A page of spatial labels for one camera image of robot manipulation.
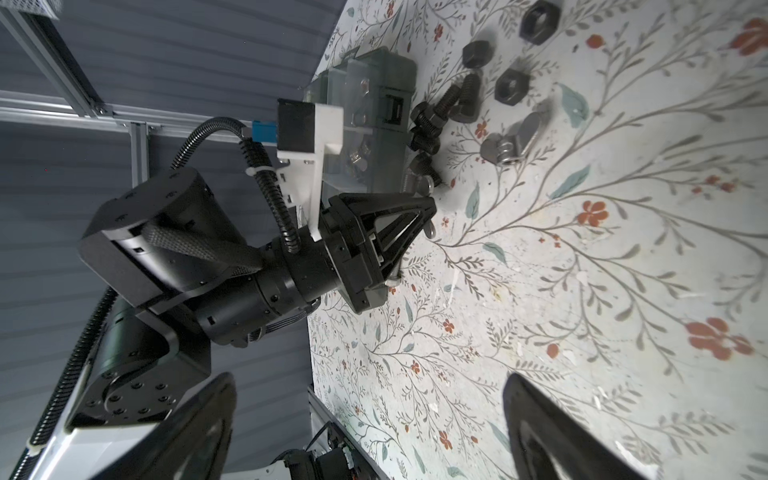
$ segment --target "floral tablecloth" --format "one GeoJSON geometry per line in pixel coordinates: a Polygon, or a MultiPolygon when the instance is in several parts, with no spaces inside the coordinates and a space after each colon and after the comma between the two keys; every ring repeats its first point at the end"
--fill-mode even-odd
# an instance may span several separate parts
{"type": "Polygon", "coordinates": [[[649,478],[768,478],[765,1],[564,0],[557,34],[518,38],[530,0],[350,0],[322,71],[386,46],[415,100],[493,38],[481,117],[449,122],[437,236],[355,316],[310,319],[315,390],[392,478],[515,478],[501,388],[528,377],[649,478]],[[531,92],[492,95],[513,63],[531,92]],[[528,159],[490,133],[534,109],[528,159]]]}

